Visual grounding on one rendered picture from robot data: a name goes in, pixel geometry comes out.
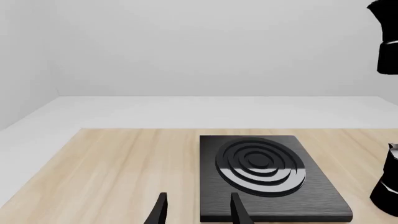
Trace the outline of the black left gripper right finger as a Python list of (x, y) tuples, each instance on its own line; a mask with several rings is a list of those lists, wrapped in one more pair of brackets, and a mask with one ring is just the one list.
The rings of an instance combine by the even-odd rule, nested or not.
[(254, 224), (236, 192), (231, 194), (230, 210), (233, 224)]

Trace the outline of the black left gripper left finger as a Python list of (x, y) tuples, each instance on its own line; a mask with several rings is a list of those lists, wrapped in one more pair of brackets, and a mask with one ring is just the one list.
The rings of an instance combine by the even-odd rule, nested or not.
[(144, 224), (165, 224), (167, 218), (167, 193), (161, 192)]

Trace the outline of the flat black stove plate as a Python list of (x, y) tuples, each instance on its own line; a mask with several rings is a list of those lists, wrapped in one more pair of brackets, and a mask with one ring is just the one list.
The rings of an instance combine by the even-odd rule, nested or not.
[(200, 221), (231, 222), (238, 194), (254, 222), (338, 222), (349, 205), (295, 136), (200, 136)]

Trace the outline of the black moka pot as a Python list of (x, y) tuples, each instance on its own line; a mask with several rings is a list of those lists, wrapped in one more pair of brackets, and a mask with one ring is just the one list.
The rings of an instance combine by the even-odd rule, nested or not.
[(370, 199), (383, 212), (398, 217), (398, 144), (389, 143), (383, 175)]
[(377, 72), (398, 75), (398, 0), (375, 0), (367, 9), (381, 24)]

